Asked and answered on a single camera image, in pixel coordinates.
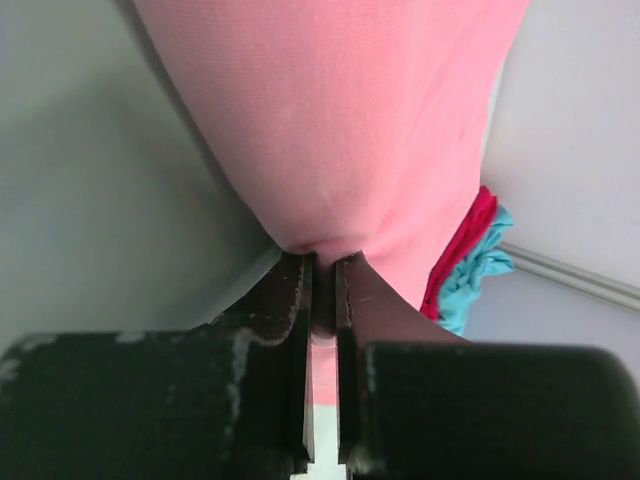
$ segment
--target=red cloth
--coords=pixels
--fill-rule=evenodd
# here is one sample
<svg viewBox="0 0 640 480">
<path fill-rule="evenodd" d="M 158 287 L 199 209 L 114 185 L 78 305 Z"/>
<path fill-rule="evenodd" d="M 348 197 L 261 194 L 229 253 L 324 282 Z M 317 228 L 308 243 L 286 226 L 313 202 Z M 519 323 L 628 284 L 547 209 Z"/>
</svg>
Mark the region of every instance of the red cloth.
<svg viewBox="0 0 640 480">
<path fill-rule="evenodd" d="M 439 318 L 438 294 L 442 285 L 455 266 L 482 239 L 496 217 L 497 210 L 497 197 L 493 196 L 487 187 L 480 187 L 480 191 L 467 215 L 449 241 L 444 253 L 431 270 L 427 291 L 424 294 L 424 300 L 420 308 L 420 312 L 424 316 L 434 321 Z"/>
</svg>

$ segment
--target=teal cloth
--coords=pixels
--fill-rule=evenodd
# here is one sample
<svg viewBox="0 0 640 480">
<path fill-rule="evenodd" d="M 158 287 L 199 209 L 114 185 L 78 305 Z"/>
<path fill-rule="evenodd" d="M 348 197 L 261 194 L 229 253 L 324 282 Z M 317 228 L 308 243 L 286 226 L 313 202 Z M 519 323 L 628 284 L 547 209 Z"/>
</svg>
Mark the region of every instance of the teal cloth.
<svg viewBox="0 0 640 480">
<path fill-rule="evenodd" d="M 511 214 L 501 205 L 484 237 L 453 269 L 438 294 L 438 325 L 456 335 L 464 333 L 471 305 L 480 298 L 482 277 L 514 270 L 513 261 L 496 247 L 513 226 Z"/>
</svg>

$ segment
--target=blue cloth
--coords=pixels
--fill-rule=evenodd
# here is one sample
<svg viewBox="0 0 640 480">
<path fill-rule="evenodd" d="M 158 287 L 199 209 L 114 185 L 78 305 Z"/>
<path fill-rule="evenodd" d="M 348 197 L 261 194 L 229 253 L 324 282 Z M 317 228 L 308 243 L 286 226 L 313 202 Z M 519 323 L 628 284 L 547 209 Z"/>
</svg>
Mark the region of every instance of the blue cloth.
<svg viewBox="0 0 640 480">
<path fill-rule="evenodd" d="M 514 270 L 513 261 L 501 250 L 495 250 L 505 230 L 513 226 L 511 214 L 501 205 L 484 237 L 456 265 L 438 293 L 438 325 L 462 335 L 471 305 L 482 293 L 480 282 L 485 275 L 501 275 Z"/>
</svg>

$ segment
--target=pink fabric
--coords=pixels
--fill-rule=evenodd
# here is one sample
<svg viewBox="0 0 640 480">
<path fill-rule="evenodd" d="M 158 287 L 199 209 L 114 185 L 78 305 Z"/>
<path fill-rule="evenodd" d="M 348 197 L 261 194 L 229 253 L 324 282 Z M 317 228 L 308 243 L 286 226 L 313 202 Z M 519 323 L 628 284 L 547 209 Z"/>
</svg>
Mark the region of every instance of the pink fabric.
<svg viewBox="0 0 640 480">
<path fill-rule="evenodd" d="M 364 249 L 418 308 L 478 191 L 490 92 L 528 0 L 136 3 L 273 238 L 326 263 Z M 318 352 L 315 401 L 335 403 Z"/>
<path fill-rule="evenodd" d="M 440 318 L 438 294 L 455 266 L 475 247 L 487 232 L 498 211 L 498 199 L 485 187 L 473 201 L 467 215 L 431 270 L 420 312 L 431 320 Z"/>
</svg>

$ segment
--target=cloth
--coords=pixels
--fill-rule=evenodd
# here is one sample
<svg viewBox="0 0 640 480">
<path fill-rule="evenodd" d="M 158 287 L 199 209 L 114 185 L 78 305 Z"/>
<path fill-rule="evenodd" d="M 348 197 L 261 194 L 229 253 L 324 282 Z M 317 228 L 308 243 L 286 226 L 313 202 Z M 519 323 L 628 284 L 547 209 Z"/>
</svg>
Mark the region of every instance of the cloth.
<svg viewBox="0 0 640 480">
<path fill-rule="evenodd" d="M 451 238 L 444 253 L 433 267 L 420 312 L 431 320 L 440 318 L 439 294 L 442 285 L 462 259 L 480 242 L 491 226 L 498 210 L 498 200 L 485 187 L 480 187 L 469 212 Z"/>
<path fill-rule="evenodd" d="M 505 230 L 513 226 L 511 214 L 502 206 L 482 240 L 456 265 L 438 294 L 438 324 L 462 335 L 471 305 L 480 298 L 481 281 L 486 275 L 500 275 L 514 270 L 513 261 L 496 247 Z"/>
<path fill-rule="evenodd" d="M 527 4 L 136 0 L 266 231 L 327 264 L 363 250 L 414 308 L 478 191 L 491 89 Z M 333 404 L 335 368 L 320 370 L 314 399 Z"/>
</svg>

